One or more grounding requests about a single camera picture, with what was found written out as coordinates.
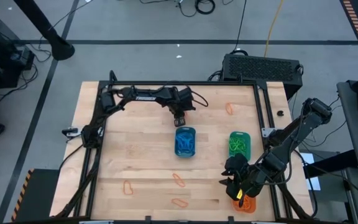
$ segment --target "table leg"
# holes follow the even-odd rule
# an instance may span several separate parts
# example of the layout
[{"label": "table leg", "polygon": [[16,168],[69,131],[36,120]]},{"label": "table leg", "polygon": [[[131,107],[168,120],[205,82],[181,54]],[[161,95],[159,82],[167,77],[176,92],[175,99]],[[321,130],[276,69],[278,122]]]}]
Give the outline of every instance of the table leg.
[{"label": "table leg", "polygon": [[354,149],[352,149],[340,153],[336,156],[332,156],[330,158],[324,159],[322,161],[318,161],[313,164],[304,166],[303,170],[305,172],[305,175],[309,174],[309,177],[312,178],[312,177],[323,175],[325,173],[319,169],[316,169],[315,167],[325,170],[326,172],[335,172],[335,171],[343,170],[348,167],[356,168],[358,167],[358,162]]}]

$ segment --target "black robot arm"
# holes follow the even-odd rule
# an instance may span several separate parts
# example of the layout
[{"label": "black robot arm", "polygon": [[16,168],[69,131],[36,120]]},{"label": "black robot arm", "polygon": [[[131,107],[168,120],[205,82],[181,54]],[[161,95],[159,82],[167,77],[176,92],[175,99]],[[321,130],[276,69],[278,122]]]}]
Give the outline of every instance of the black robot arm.
[{"label": "black robot arm", "polygon": [[[125,110],[125,105],[131,101],[153,101],[168,107],[173,114],[174,124],[176,127],[183,126],[185,122],[185,111],[195,110],[192,101],[194,93],[190,87],[178,90],[177,87],[162,86],[157,90],[138,89],[135,86],[125,87],[121,89],[112,89],[106,87],[100,94],[98,100],[101,102],[99,108],[95,108],[98,112],[94,116],[89,125],[86,125],[81,133],[84,147],[96,148],[100,143],[100,133],[103,131],[101,125],[112,114]],[[121,98],[119,103],[114,100],[114,95]]]},{"label": "black robot arm", "polygon": [[[222,175],[232,175],[233,179],[227,178],[220,183],[226,185],[226,193],[233,200],[240,200],[241,206],[245,195],[256,197],[266,181],[277,183],[287,164],[291,153],[309,135],[312,130],[321,124],[327,124],[331,119],[331,108],[318,99],[307,99],[303,103],[301,115],[283,130],[275,130],[264,139],[264,145],[268,149],[253,165],[249,165],[242,154],[230,157],[225,164]],[[283,187],[283,195],[289,198],[293,207],[299,207],[295,199]]]}]

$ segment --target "black stand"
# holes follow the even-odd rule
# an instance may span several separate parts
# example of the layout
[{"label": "black stand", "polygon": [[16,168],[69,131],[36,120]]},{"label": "black stand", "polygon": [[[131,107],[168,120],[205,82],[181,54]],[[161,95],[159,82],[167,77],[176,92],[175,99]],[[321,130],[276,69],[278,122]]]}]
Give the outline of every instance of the black stand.
[{"label": "black stand", "polygon": [[304,166],[303,170],[305,174],[309,174],[309,178],[325,174],[325,172],[314,167],[320,168],[326,172],[335,172],[348,167],[357,168],[358,162],[354,149],[352,149],[322,161],[312,163],[311,165]]},{"label": "black stand", "polygon": [[63,40],[49,23],[34,0],[14,0],[23,13],[30,19],[45,39],[52,46],[52,56],[55,60],[65,60],[73,56],[74,47]]}]

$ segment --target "rubber band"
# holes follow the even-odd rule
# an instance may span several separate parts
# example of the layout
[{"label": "rubber band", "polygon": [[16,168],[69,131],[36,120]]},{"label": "rubber band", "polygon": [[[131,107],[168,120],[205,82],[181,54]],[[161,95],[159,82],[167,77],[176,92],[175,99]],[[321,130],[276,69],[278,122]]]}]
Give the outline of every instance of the rubber band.
[{"label": "rubber band", "polygon": [[179,199],[179,198],[174,198],[171,200],[171,202],[175,205],[178,205],[179,207],[181,208],[186,208],[187,206],[189,206],[189,203],[182,200],[182,199]]},{"label": "rubber band", "polygon": [[[127,192],[125,191],[125,183],[128,183],[129,190],[131,190],[131,192],[129,194],[127,194]],[[122,184],[122,191],[124,192],[124,195],[133,195],[134,194],[134,189],[132,189],[132,186],[131,186],[131,183],[129,182],[129,180],[125,180],[124,183]]]},{"label": "rubber band", "polygon": [[226,103],[226,112],[228,115],[233,115],[233,107],[231,106],[231,103]]},{"label": "rubber band", "polygon": [[172,176],[175,179],[175,183],[177,183],[177,185],[179,185],[179,187],[185,187],[186,186],[185,182],[179,177],[178,174],[172,174]]}]

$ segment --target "black metal frame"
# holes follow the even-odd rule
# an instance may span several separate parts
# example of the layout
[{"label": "black metal frame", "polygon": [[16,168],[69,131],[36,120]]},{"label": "black metal frame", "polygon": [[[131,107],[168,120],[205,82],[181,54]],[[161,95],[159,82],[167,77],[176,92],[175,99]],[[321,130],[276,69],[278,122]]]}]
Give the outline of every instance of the black metal frame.
[{"label": "black metal frame", "polygon": [[[96,108],[99,106],[98,100],[97,100],[98,95],[101,93],[102,88],[104,88],[108,84],[111,84],[111,81],[100,81],[99,82],[98,94],[96,95],[96,102],[95,102],[94,112],[93,112],[94,114],[95,114]],[[166,84],[167,84],[166,81],[151,81],[151,82],[149,82],[149,81],[134,81],[134,82],[115,81],[114,82],[114,85],[166,85]],[[258,115],[258,120],[259,120],[260,135],[262,137],[262,144],[263,144],[264,150],[265,151],[267,150],[267,148],[264,145],[264,137],[262,134],[262,128],[265,127],[265,123],[264,123],[262,105],[260,103],[260,96],[259,96],[260,86],[257,84],[257,82],[254,82],[254,81],[244,81],[244,82],[181,82],[181,81],[172,81],[172,82],[169,82],[169,85],[252,86],[254,89],[255,104],[256,104],[256,110],[257,110],[257,115]],[[265,100],[265,105],[266,105],[266,110],[267,110],[267,118],[268,118],[269,126],[271,128],[274,128],[273,113],[272,113],[272,108],[270,105],[270,99],[269,99],[269,94],[267,91],[266,84],[264,84],[264,85],[262,84],[261,89],[263,90],[263,94],[264,94],[264,100]],[[103,140],[102,140],[101,146],[95,149],[96,155],[95,155],[94,163],[96,163],[97,165],[99,165],[99,162],[100,162],[100,158],[101,158],[100,155],[101,155],[102,147],[103,147]],[[89,165],[90,165],[91,151],[92,151],[92,149],[87,148],[86,152],[85,152],[84,163],[83,163],[83,167],[82,167],[82,171],[81,171],[80,185],[82,183],[84,183],[86,174],[88,173],[88,169],[89,169]],[[92,179],[92,181],[90,183],[89,197],[88,197],[88,202],[87,202],[86,212],[85,212],[86,217],[91,216],[94,192],[95,192],[95,188],[96,188],[97,179],[98,179],[98,176],[96,173],[96,175],[94,176],[94,178]],[[277,191],[276,191],[276,188],[274,185],[271,185],[269,187],[270,187],[270,196],[272,198],[274,217],[275,217],[275,220],[277,221],[279,219],[282,219],[281,213],[280,213],[280,207],[278,204]],[[292,211],[291,211],[290,205],[288,204],[287,200],[285,200],[285,198],[283,198],[283,201],[284,201],[284,205],[285,205],[286,216],[287,216],[287,218],[292,219]],[[73,214],[74,217],[78,217],[80,215],[81,204],[82,204],[82,198],[80,198],[79,201],[77,202],[77,204],[75,205],[74,214]],[[233,217],[228,217],[228,218],[229,218],[229,223],[235,222]],[[126,221],[119,221],[119,222],[144,223],[145,221],[126,220]],[[200,223],[227,223],[227,222],[200,222]]]}]

